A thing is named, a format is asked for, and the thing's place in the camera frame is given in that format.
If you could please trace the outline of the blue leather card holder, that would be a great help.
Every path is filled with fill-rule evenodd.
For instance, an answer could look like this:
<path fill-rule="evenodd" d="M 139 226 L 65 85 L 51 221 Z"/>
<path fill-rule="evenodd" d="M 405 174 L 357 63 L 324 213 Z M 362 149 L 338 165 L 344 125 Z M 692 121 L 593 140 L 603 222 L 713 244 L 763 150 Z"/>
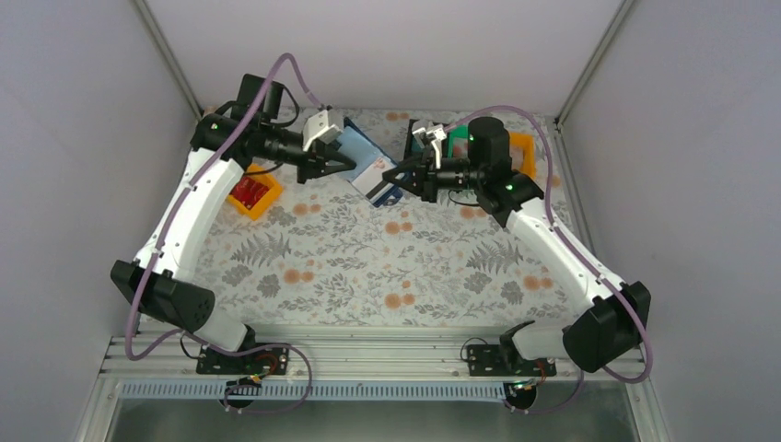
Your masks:
<path fill-rule="evenodd" d="M 353 170 L 336 174 L 337 177 L 348 182 L 351 186 L 353 186 L 351 181 L 377 157 L 386 157 L 392 161 L 394 167 L 397 166 L 397 163 L 389 157 L 378 144 L 372 141 L 347 117 L 344 117 L 344 131 L 337 138 L 337 142 L 340 144 L 338 150 L 356 162 L 356 167 Z M 393 206 L 397 204 L 402 197 L 402 190 L 399 187 L 392 185 L 391 191 L 381 199 L 378 204 L 371 204 L 375 207 Z"/>

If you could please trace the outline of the white card black stripe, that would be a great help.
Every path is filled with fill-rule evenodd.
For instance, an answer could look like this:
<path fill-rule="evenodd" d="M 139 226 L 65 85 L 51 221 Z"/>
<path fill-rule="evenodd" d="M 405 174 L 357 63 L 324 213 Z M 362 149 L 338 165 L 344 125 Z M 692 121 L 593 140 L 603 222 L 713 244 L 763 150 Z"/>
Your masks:
<path fill-rule="evenodd" d="M 383 173 L 393 168 L 394 164 L 391 160 L 377 157 L 351 181 L 351 184 L 368 201 L 378 204 L 392 189 L 392 185 L 383 179 Z"/>

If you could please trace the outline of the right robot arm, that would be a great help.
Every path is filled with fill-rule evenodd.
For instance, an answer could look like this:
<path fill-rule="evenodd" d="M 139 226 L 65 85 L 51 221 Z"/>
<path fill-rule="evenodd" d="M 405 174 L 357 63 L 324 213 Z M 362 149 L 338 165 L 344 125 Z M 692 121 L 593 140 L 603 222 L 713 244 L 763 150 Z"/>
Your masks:
<path fill-rule="evenodd" d="M 566 228 L 547 192 L 513 167 L 510 134 L 500 120 L 468 123 L 464 157 L 443 157 L 448 132 L 441 124 L 415 121 L 410 134 L 419 153 L 384 172 L 384 180 L 430 203 L 445 190 L 474 192 L 478 206 L 553 272 L 576 315 L 560 326 L 532 320 L 513 328 L 503 341 L 508 365 L 566 358 L 595 373 L 646 340 L 649 290 L 626 283 Z"/>

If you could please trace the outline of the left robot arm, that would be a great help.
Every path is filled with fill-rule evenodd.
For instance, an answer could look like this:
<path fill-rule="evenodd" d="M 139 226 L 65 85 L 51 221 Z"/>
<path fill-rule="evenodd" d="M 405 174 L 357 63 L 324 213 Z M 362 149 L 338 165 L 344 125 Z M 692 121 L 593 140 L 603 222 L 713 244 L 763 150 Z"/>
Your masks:
<path fill-rule="evenodd" d="M 223 203 L 241 180 L 254 177 L 254 159 L 295 167 L 299 183 L 355 168 L 339 151 L 344 119 L 336 110 L 322 106 L 300 131 L 277 120 L 287 91 L 276 81 L 245 75 L 236 99 L 206 113 L 157 227 L 132 260 L 113 264 L 111 280 L 131 305 L 125 330 L 130 358 L 138 357 L 132 338 L 142 314 L 226 352 L 240 352 L 250 341 L 250 327 L 218 307 L 214 292 L 193 278 Z"/>

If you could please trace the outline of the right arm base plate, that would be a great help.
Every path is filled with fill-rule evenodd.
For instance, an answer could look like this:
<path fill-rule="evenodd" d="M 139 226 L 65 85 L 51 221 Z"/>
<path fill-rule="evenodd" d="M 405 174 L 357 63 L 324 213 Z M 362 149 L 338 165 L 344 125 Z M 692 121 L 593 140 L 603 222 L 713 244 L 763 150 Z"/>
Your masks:
<path fill-rule="evenodd" d="M 471 377 L 552 377 L 557 374 L 553 360 L 523 359 L 517 350 L 499 344 L 468 344 L 464 358 Z"/>

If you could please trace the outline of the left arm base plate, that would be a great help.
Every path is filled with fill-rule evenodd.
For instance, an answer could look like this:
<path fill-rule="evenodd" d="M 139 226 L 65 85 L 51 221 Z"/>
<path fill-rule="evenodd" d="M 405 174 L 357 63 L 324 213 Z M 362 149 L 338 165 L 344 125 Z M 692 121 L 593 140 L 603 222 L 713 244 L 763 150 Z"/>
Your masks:
<path fill-rule="evenodd" d="M 195 371 L 199 375 L 283 376 L 288 359 L 287 348 L 272 348 L 245 356 L 229 356 L 213 349 L 202 349 Z"/>

